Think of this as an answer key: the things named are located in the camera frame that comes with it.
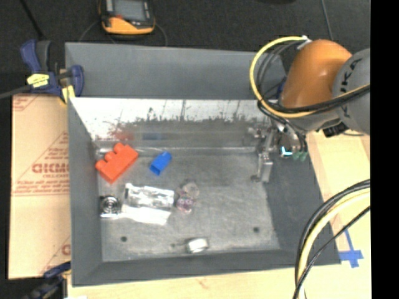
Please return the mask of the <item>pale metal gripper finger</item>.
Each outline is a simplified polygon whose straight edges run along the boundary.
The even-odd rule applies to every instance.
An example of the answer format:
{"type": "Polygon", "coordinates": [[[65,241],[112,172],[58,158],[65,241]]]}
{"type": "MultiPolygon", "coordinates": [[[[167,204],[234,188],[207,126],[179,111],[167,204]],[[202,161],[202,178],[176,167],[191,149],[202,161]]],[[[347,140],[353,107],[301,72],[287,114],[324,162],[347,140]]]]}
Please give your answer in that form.
{"type": "Polygon", "coordinates": [[[257,154],[256,172],[251,176],[251,181],[260,181],[262,176],[262,153],[257,154]]]}
{"type": "Polygon", "coordinates": [[[272,167],[274,165],[274,161],[272,158],[263,155],[262,163],[261,163],[261,181],[268,183],[271,177],[272,167]]]}

